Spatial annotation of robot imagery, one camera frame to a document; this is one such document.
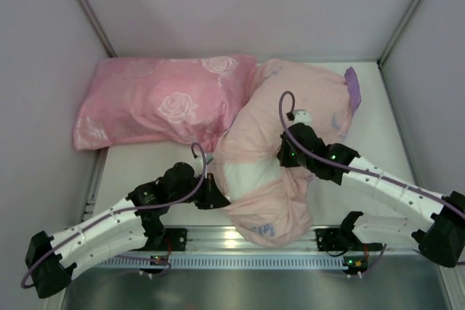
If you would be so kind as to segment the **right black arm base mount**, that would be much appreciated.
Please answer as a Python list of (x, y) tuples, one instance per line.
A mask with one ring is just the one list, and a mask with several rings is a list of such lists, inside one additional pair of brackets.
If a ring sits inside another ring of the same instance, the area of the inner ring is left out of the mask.
[(331, 257), (343, 256), (355, 246), (352, 236), (340, 228), (316, 229), (315, 236), (318, 250)]

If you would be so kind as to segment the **white pillow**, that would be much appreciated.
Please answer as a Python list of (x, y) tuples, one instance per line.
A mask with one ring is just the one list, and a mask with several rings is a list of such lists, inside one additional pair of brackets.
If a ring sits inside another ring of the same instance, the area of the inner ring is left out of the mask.
[(282, 177), (276, 158), (251, 163), (227, 163), (223, 166), (223, 174), (227, 187), (225, 194), (232, 202)]

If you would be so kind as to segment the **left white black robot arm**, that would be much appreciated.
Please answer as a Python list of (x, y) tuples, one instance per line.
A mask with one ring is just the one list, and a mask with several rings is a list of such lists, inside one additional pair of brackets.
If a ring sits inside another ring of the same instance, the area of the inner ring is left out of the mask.
[(88, 221), (58, 233), (41, 231), (32, 236), (24, 278), (31, 280), (37, 296), (45, 299), (109, 258), (131, 250), (154, 250), (166, 234), (161, 216), (180, 203), (212, 210), (224, 208), (230, 201), (213, 174), (196, 174), (191, 165), (176, 163), (163, 176), (137, 186)]

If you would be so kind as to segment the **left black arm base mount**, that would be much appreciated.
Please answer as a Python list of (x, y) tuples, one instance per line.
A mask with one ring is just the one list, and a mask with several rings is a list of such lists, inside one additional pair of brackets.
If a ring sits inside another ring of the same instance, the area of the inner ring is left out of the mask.
[(162, 238), (158, 249), (166, 252), (183, 252), (187, 244), (187, 232), (185, 228), (168, 228)]

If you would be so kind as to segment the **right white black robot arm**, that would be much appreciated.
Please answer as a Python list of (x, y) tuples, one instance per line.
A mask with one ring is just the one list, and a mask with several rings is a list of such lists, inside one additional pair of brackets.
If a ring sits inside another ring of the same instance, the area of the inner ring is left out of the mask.
[(349, 213), (342, 227), (360, 242), (380, 237), (386, 244), (411, 246), (449, 268), (464, 262), (464, 195), (442, 195), (395, 178), (346, 145), (325, 144), (302, 122), (285, 128), (281, 139), (278, 158), (283, 167), (306, 168), (323, 181), (352, 187), (400, 214), (396, 219)]

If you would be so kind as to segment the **purple princess print pillowcase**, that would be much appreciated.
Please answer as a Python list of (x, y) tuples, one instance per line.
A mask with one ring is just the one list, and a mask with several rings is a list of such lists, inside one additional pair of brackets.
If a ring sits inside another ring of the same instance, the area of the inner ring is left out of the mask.
[[(361, 102), (353, 69), (341, 76), (304, 63), (272, 59), (260, 65), (251, 96), (230, 128), (219, 138), (209, 166), (225, 195), (223, 166), (277, 158), (283, 125), (279, 109), (306, 110), (311, 127), (326, 144), (340, 143)], [(298, 240), (311, 226), (307, 188), (315, 175), (306, 168), (281, 167), (281, 179), (226, 206), (223, 211), (253, 244), (278, 248)]]

